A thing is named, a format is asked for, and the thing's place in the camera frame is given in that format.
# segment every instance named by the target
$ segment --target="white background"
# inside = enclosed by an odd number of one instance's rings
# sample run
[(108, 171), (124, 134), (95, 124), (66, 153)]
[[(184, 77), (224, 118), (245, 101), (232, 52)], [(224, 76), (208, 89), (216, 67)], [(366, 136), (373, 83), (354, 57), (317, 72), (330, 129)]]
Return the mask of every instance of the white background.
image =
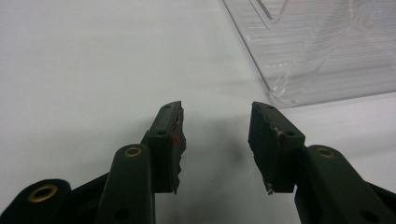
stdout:
[[(300, 223), (292, 194), (266, 195), (249, 149), (251, 103), (269, 100), (221, 0), (1, 1), (0, 211), (36, 181), (108, 172), (177, 100), (188, 148), (157, 223)], [(396, 191), (395, 93), (281, 111), (308, 146)]]

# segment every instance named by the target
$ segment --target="brass screw hole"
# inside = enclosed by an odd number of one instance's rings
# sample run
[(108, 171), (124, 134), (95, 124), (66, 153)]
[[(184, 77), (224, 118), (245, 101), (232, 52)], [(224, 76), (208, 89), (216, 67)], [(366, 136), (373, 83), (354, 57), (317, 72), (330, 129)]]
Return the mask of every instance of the brass screw hole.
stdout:
[(332, 152), (331, 150), (324, 148), (324, 147), (318, 147), (317, 148), (317, 153), (325, 158), (334, 158), (334, 152)]
[(52, 184), (41, 186), (29, 194), (28, 200), (31, 203), (41, 203), (55, 195), (58, 187)]
[(135, 157), (142, 154), (142, 148), (140, 147), (130, 147), (124, 151), (124, 156)]

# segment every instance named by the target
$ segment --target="metal linkage arm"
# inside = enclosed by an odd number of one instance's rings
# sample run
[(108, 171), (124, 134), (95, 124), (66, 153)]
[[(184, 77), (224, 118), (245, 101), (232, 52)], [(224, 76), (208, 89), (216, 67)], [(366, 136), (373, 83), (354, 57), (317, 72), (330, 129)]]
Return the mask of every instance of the metal linkage arm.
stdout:
[(0, 216), (0, 224), (155, 223), (154, 193), (179, 185), (186, 149), (181, 102), (164, 105), (141, 144), (122, 147), (109, 174), (74, 190), (48, 179), (24, 189)]
[(250, 148), (269, 193), (293, 192), (302, 223), (396, 223), (393, 193), (366, 183), (337, 150), (304, 146), (277, 109), (253, 103)]

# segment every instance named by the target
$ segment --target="clear plastic tray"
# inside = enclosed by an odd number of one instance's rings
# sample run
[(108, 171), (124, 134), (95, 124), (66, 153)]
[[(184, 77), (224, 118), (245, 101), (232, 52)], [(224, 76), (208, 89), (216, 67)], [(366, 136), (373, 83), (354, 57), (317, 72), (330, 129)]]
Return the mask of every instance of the clear plastic tray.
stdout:
[(223, 0), (279, 107), (396, 91), (394, 0)]

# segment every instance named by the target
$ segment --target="transparent plastic container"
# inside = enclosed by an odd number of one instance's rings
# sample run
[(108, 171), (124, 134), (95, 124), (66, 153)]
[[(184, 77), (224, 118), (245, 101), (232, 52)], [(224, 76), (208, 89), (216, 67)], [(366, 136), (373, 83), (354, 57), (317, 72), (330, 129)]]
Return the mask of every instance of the transparent plastic container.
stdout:
[(396, 91), (396, 1), (223, 1), (275, 105)]

